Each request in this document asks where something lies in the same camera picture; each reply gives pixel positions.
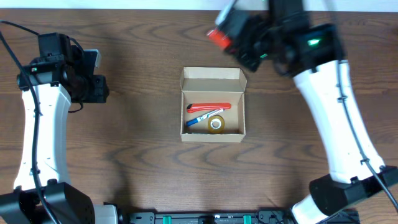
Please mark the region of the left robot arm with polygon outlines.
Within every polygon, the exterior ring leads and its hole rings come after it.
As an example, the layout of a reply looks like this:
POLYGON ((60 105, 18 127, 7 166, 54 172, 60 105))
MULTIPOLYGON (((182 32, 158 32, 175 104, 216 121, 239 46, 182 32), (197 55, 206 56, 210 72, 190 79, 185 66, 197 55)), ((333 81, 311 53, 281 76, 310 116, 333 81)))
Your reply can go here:
POLYGON ((1 195, 6 223, 119 223, 115 205, 95 205, 70 182, 66 159, 71 105, 105 103, 106 79, 94 73, 96 49, 59 33, 38 36, 40 55, 20 66, 25 109, 24 146, 11 193, 1 195))

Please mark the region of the blue whiteboard marker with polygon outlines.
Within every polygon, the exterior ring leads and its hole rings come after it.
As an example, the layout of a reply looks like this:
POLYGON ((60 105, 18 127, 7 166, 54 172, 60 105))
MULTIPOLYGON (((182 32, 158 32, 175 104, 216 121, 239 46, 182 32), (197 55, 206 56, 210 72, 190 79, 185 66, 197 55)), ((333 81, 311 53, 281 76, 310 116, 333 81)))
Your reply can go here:
POLYGON ((199 116, 197 118, 191 119, 191 120, 187 121, 185 124, 186 124, 186 126, 192 126, 192 125, 197 124, 197 123, 199 123, 199 122, 201 122, 201 121, 203 121, 205 119, 208 119, 208 118, 210 118, 212 116, 218 115, 218 114, 220 114, 220 113, 222 113, 224 111, 225 111, 225 109, 213 110, 213 111, 210 111, 210 112, 208 112, 206 114, 203 114, 203 115, 201 115, 201 116, 199 116))

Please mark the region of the red black stapler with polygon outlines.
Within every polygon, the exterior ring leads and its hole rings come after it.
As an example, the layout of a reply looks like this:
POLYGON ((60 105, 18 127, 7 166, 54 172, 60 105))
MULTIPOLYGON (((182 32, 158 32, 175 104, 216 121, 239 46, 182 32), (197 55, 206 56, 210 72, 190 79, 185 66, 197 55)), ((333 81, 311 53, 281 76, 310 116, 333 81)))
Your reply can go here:
POLYGON ((231 39, 218 29, 212 29, 207 33, 208 38, 220 49, 226 50, 232 45, 231 39))

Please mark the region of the yellow tape roll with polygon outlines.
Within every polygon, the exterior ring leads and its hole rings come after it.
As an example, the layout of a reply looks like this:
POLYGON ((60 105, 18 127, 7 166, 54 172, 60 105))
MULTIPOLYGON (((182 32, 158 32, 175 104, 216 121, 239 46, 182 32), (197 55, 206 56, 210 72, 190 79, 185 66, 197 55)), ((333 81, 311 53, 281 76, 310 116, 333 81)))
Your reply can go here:
POLYGON ((208 120, 208 130, 211 134, 221 134, 224 131, 225 121, 220 115, 215 115, 208 120))

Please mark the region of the red utility knife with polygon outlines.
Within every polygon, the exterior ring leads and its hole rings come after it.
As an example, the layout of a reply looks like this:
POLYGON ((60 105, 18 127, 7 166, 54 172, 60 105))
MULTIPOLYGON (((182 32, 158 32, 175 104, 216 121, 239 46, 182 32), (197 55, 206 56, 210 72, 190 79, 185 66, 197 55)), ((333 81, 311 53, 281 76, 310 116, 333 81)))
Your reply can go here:
POLYGON ((229 110, 232 105, 230 103, 193 103, 187 106, 187 113, 196 113, 208 110, 229 110))

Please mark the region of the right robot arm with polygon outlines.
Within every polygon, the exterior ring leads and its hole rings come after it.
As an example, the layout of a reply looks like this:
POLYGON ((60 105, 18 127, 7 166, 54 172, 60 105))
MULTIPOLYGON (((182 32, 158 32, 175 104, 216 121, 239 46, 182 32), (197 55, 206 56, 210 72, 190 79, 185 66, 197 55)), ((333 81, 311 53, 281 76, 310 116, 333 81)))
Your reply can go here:
POLYGON ((310 193, 289 208, 285 223, 325 223, 380 192, 392 197, 397 167, 376 151, 354 96, 349 63, 335 24, 312 25, 302 1, 269 1, 266 16, 231 1, 215 24, 223 50, 255 72, 271 60, 291 78, 322 139, 329 173, 310 182, 310 193))

